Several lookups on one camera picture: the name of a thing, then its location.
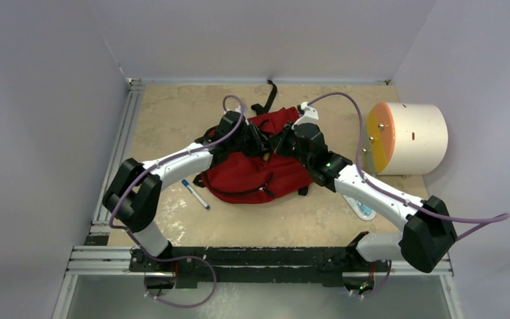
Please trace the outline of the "red backpack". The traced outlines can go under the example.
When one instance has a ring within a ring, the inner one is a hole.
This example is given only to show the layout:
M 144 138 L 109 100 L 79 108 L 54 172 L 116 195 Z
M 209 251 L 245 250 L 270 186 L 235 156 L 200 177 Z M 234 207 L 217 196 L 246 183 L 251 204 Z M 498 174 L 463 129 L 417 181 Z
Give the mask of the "red backpack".
M 256 115 L 248 119 L 266 135 L 269 161 L 263 160 L 263 154 L 249 158 L 232 149 L 235 137 L 247 126 L 243 124 L 233 136 L 216 147 L 220 156 L 226 150 L 231 150 L 231 153 L 218 165 L 198 174 L 193 180 L 194 185 L 208 189 L 221 201 L 231 204 L 268 203 L 291 193 L 307 195 L 313 180 L 306 168 L 295 158 L 274 153 L 274 136 L 299 117 L 296 107 L 271 111 L 277 93 L 277 86 L 273 86 L 265 105 L 251 106 Z

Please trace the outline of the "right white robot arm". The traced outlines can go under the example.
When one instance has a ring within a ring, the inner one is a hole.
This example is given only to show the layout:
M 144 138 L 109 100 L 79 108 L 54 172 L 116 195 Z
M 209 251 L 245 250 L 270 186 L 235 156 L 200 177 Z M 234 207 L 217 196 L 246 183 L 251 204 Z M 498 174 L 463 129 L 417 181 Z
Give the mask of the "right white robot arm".
M 297 159 L 313 182 L 352 197 L 390 221 L 395 233 L 359 235 L 346 253 L 347 264 L 363 270 L 373 261 L 406 261 L 429 273 L 458 239 L 444 201 L 399 191 L 365 173 L 348 158 L 328 149 L 316 124 L 291 124 L 270 139 L 280 156 Z

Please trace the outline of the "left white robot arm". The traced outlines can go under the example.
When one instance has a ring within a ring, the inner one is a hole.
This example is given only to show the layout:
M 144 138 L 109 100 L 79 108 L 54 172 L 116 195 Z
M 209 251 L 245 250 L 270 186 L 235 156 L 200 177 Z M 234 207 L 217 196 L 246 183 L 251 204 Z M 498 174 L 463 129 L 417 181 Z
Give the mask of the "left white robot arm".
M 171 243 L 155 224 L 161 192 L 186 177 L 224 162 L 230 154 L 254 155 L 269 147 L 268 137 L 240 112 L 227 111 L 220 122 L 182 150 L 138 162 L 122 162 L 102 198 L 112 219 L 122 223 L 145 253 L 145 262 L 156 272 L 171 265 Z

